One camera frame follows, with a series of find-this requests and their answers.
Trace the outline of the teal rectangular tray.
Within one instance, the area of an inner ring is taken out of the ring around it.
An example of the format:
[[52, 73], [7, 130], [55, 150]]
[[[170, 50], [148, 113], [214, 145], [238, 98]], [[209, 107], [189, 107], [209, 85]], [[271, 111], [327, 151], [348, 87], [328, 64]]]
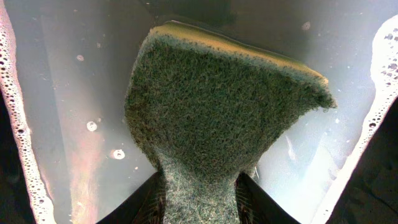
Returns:
[[37, 223], [95, 223], [154, 173], [124, 121], [152, 27], [192, 24], [323, 74], [337, 108], [301, 117], [260, 158], [259, 185], [325, 223], [397, 98], [396, 1], [2, 1], [1, 91]]

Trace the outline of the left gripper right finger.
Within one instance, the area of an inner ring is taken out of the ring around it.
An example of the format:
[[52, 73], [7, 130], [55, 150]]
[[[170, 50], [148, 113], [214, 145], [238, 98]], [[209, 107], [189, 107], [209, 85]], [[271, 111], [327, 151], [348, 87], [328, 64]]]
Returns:
[[236, 179], [235, 197], [241, 224], [299, 224], [245, 172]]

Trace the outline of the green yellow sponge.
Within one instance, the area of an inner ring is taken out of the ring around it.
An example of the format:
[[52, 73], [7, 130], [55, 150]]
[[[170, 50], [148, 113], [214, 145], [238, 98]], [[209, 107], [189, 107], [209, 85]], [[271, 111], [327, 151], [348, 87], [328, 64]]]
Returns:
[[240, 223], [235, 182], [311, 110], [336, 101], [302, 63], [178, 22], [153, 27], [133, 65], [126, 124], [165, 177], [163, 223]]

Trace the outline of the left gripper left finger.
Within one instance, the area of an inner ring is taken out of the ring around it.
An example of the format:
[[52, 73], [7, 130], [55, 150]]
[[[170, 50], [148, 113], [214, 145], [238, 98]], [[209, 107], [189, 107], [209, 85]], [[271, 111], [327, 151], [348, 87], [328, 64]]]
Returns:
[[98, 224], [163, 224], [164, 214], [165, 177], [156, 172]]

